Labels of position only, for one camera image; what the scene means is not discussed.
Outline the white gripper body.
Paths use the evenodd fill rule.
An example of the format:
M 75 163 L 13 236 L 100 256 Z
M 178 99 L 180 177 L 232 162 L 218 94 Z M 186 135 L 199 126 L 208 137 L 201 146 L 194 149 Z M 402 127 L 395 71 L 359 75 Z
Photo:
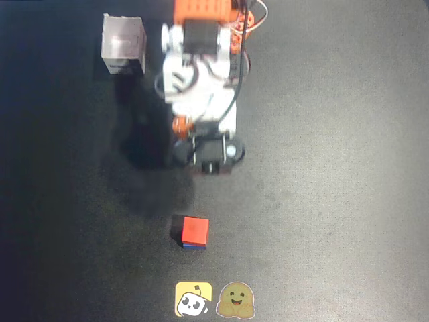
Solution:
M 218 121 L 227 111 L 233 96 L 210 96 L 199 103 L 175 102 L 172 104 L 174 115 L 186 116 L 191 121 Z M 237 129 L 237 104 L 234 103 L 228 114 L 219 123 L 220 132 L 236 134 Z

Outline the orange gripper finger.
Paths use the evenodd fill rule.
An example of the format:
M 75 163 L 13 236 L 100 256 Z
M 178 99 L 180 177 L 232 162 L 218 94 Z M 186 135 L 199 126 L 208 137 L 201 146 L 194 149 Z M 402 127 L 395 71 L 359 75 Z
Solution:
M 172 121 L 172 131 L 177 138 L 187 138 L 189 133 L 194 130 L 192 120 L 184 115 L 177 115 Z

